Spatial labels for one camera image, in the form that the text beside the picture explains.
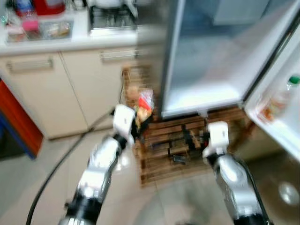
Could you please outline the clear snack bag red label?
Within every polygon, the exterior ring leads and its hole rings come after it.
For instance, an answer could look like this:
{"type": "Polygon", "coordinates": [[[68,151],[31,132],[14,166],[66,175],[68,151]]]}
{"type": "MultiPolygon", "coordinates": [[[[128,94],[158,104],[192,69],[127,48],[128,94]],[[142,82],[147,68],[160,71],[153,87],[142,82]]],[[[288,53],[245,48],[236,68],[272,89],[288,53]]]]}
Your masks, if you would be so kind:
{"type": "Polygon", "coordinates": [[[139,89],[137,91],[137,102],[135,107],[137,125],[141,125],[150,118],[152,116],[153,109],[153,90],[139,89]]]}

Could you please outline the silver fridge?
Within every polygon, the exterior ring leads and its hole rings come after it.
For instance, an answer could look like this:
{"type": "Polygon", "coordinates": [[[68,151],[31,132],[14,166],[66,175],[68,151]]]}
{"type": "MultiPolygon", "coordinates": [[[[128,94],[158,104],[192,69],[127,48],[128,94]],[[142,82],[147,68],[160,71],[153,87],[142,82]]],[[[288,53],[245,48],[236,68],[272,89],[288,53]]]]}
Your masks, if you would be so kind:
{"type": "Polygon", "coordinates": [[[266,88],[298,38],[300,0],[169,0],[161,116],[241,105],[266,88]]]}

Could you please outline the fridge door white inside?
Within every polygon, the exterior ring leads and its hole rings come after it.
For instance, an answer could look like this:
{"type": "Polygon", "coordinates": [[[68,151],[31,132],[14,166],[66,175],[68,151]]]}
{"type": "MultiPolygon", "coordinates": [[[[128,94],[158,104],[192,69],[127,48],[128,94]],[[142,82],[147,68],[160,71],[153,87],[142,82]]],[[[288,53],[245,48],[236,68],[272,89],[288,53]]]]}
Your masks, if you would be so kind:
{"type": "Polygon", "coordinates": [[[300,29],[292,31],[274,56],[274,61],[255,83],[244,105],[247,116],[265,133],[270,135],[297,162],[300,160],[300,90],[291,95],[291,100],[281,114],[272,121],[262,120],[260,111],[276,90],[285,86],[292,75],[300,75],[300,29]]]}

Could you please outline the wooden slat pallet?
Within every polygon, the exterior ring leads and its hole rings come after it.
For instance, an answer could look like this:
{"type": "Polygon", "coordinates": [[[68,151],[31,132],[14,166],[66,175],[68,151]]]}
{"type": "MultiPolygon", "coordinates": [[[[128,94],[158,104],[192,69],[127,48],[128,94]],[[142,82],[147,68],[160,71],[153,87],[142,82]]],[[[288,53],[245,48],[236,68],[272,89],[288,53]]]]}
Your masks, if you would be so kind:
{"type": "Polygon", "coordinates": [[[154,183],[165,183],[210,172],[210,166],[203,162],[202,152],[189,151],[189,148],[170,148],[169,141],[176,138],[189,138],[190,129],[202,129],[208,133],[210,122],[225,121],[228,124],[230,146],[229,153],[246,141],[255,127],[246,113],[237,106],[217,109],[206,117],[193,114],[175,119],[162,119],[157,115],[158,107],[153,109],[153,121],[143,133],[144,143],[138,141],[133,150],[137,159],[140,183],[142,187],[154,183]],[[189,156],[186,164],[176,164],[171,155],[189,156]]]}

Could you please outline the clear bottle green cap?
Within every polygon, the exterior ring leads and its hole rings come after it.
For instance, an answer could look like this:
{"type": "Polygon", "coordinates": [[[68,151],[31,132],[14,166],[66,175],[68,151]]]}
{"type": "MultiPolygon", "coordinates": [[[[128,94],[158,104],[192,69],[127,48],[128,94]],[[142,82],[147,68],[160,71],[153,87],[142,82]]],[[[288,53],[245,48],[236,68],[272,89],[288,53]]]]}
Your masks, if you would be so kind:
{"type": "Polygon", "coordinates": [[[283,86],[279,86],[274,90],[268,98],[259,113],[261,120],[272,122],[285,113],[294,96],[298,94],[299,88],[300,74],[295,73],[289,77],[283,86]]]}

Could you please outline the beige kitchen counter cabinet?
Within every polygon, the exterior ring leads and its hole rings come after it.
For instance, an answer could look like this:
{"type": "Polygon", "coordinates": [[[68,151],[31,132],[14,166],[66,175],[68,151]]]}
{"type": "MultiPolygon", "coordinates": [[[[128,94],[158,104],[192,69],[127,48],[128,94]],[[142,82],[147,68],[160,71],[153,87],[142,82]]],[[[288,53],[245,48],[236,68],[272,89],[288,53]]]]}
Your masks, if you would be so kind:
{"type": "Polygon", "coordinates": [[[0,23],[0,78],[45,137],[83,133],[118,103],[124,103],[122,69],[133,66],[141,57],[139,54],[135,60],[102,61],[99,52],[138,49],[138,35],[147,29],[137,26],[133,33],[90,36],[86,11],[42,16],[39,20],[73,21],[71,38],[7,43],[6,26],[0,23]],[[6,67],[7,61],[49,57],[53,58],[53,69],[13,73],[6,67]]]}

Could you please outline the steel gas stove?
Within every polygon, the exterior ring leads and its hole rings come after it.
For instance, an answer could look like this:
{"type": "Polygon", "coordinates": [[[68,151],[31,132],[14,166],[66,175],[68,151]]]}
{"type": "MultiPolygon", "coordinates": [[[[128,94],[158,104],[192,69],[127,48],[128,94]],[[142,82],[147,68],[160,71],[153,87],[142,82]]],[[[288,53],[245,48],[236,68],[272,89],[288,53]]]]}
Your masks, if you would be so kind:
{"type": "Polygon", "coordinates": [[[100,8],[92,6],[89,9],[90,36],[113,36],[116,34],[133,33],[137,31],[137,17],[129,6],[100,8]]]}

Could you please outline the orange panel blue edge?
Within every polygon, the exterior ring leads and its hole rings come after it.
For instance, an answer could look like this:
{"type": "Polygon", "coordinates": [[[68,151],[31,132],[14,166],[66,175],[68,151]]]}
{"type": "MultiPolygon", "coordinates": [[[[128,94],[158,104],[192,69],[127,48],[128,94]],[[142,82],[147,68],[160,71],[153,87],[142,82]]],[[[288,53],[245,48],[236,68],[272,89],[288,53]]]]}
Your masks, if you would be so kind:
{"type": "Polygon", "coordinates": [[[0,124],[7,128],[28,157],[31,159],[38,157],[44,135],[1,79],[0,124]]]}

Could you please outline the white pot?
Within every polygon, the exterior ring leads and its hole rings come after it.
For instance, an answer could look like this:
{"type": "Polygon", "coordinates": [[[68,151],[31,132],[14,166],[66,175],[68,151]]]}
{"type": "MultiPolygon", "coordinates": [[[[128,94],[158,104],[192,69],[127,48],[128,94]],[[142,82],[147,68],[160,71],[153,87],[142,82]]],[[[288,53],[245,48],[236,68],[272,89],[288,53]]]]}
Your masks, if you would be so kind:
{"type": "Polygon", "coordinates": [[[86,0],[89,7],[118,8],[121,6],[133,6],[136,0],[86,0]]]}

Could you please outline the clear plastic tray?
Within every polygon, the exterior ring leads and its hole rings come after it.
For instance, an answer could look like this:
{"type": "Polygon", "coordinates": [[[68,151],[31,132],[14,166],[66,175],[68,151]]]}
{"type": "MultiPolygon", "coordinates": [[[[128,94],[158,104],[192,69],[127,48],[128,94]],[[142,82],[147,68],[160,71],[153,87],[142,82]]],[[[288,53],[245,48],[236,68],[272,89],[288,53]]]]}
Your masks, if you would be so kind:
{"type": "Polygon", "coordinates": [[[42,39],[67,39],[72,36],[73,21],[41,22],[42,39]]]}

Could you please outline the red container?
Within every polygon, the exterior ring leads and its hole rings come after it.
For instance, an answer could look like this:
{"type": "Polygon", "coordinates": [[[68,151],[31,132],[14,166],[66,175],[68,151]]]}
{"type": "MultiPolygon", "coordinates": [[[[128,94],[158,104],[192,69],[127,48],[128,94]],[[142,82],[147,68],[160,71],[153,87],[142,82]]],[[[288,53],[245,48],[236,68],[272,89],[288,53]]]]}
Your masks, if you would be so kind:
{"type": "Polygon", "coordinates": [[[31,0],[37,15],[58,15],[64,13],[64,0],[31,0]]]}

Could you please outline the pink bottle blue cap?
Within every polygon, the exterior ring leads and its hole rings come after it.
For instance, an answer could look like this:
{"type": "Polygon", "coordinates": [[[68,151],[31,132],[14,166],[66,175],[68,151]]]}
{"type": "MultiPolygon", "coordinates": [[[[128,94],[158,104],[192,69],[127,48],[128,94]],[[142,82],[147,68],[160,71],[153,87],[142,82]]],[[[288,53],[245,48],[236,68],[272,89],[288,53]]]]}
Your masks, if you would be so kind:
{"type": "Polygon", "coordinates": [[[15,12],[21,20],[21,26],[28,40],[39,40],[42,37],[39,30],[39,20],[31,0],[14,0],[15,12]]]}

